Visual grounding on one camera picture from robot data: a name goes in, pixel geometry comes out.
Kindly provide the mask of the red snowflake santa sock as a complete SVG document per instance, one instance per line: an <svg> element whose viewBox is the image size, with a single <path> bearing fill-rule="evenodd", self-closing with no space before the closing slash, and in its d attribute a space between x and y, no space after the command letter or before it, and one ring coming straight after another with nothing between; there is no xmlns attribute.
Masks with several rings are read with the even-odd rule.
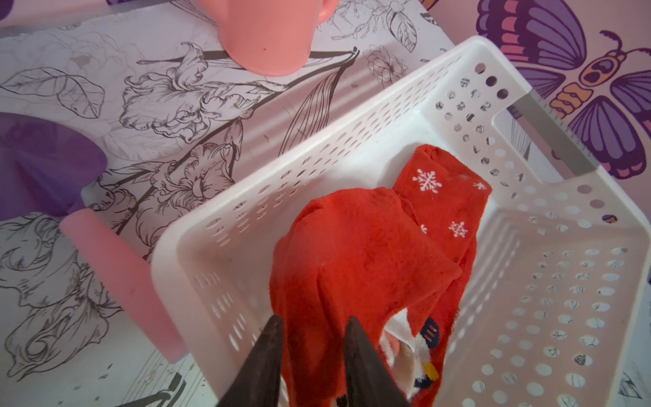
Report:
<svg viewBox="0 0 651 407"><path fill-rule="evenodd" d="M416 149L393 191L460 274L409 311L413 330L424 337L452 332L459 302L476 258L476 234L492 193L490 185L452 154L431 145Z"/></svg>

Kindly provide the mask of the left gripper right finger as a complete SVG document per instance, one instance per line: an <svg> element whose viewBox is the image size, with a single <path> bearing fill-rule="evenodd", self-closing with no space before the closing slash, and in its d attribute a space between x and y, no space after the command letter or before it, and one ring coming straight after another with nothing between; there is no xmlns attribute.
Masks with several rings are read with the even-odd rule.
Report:
<svg viewBox="0 0 651 407"><path fill-rule="evenodd" d="M410 406L354 316L346 326L343 352L348 406Z"/></svg>

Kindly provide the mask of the red penguin sock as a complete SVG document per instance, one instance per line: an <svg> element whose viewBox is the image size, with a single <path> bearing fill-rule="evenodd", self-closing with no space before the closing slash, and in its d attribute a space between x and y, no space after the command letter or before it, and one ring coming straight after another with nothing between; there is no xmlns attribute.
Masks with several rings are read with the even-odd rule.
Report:
<svg viewBox="0 0 651 407"><path fill-rule="evenodd" d="M431 406L442 384L449 338L476 259L472 241L459 264L461 275L436 293L393 315L383 328L380 349L398 388L412 406Z"/></svg>

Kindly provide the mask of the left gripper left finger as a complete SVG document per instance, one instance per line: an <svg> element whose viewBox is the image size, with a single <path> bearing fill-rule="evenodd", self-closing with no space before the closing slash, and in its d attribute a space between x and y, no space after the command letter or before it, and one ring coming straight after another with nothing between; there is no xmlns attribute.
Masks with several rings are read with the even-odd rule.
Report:
<svg viewBox="0 0 651 407"><path fill-rule="evenodd" d="M273 315L217 407L278 406L283 339L282 319Z"/></svg>

